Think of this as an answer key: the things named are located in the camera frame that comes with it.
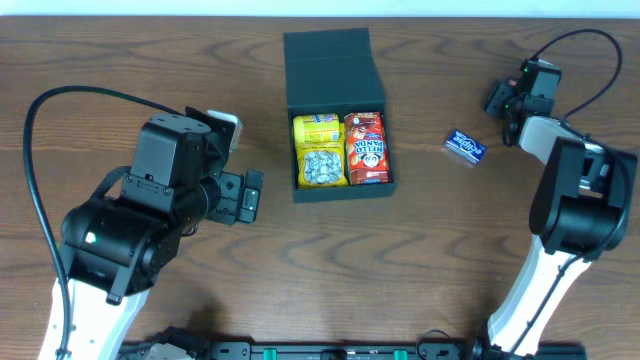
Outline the blue Eclipse mint box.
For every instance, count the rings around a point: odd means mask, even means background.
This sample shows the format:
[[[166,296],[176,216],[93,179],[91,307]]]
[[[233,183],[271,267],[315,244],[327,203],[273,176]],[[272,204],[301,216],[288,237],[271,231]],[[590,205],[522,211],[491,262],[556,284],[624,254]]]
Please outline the blue Eclipse mint box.
[[[444,146],[473,165],[478,164],[487,152],[485,145],[459,129],[451,132]]]

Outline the yellow candy bag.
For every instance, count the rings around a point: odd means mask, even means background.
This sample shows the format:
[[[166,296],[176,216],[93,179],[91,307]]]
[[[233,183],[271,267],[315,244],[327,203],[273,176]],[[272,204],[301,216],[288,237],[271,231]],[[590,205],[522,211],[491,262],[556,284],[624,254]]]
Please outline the yellow candy bag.
[[[345,150],[341,142],[302,143],[296,146],[298,187],[301,189],[344,187]]]

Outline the yellow Mentos bottle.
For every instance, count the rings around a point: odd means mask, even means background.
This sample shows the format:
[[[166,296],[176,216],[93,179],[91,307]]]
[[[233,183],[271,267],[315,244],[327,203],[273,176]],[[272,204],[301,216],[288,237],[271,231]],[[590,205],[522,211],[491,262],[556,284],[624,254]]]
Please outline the yellow Mentos bottle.
[[[340,137],[339,117],[335,113],[296,116],[293,134],[296,144],[335,142]]]

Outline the red Hello Panda biscuit box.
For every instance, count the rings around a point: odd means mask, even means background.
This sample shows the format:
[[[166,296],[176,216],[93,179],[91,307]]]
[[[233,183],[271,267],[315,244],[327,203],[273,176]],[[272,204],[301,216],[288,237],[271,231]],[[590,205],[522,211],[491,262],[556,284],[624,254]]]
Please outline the red Hello Panda biscuit box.
[[[379,112],[345,117],[348,178],[352,185],[389,183],[391,168],[385,128]]]

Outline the dark green box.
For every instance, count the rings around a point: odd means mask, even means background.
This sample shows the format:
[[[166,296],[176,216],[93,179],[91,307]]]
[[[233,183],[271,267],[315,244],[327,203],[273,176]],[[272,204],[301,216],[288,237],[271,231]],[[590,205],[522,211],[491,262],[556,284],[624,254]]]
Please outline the dark green box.
[[[366,28],[283,35],[288,127],[299,115],[379,112],[391,148],[383,83]]]

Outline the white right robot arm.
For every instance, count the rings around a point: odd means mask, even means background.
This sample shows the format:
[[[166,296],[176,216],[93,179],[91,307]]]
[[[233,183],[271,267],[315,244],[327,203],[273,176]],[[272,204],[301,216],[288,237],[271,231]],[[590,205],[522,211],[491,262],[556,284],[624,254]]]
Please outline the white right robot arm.
[[[531,359],[546,324],[576,279],[624,238],[637,158],[552,117],[559,67],[527,59],[521,77],[498,81],[484,110],[502,138],[544,171],[529,212],[531,246],[514,285],[489,317],[473,359]]]

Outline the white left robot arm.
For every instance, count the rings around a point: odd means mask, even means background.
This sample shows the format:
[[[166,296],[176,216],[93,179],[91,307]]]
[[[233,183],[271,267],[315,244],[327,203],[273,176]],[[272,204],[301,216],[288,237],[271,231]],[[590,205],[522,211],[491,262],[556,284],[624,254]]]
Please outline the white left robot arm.
[[[109,172],[63,220],[60,255],[70,307],[63,307],[61,286],[54,285],[40,358],[55,358],[65,320],[66,358],[116,358],[182,238],[204,220],[255,221],[262,174],[224,169],[241,129],[235,115],[193,108],[144,124],[132,166]]]

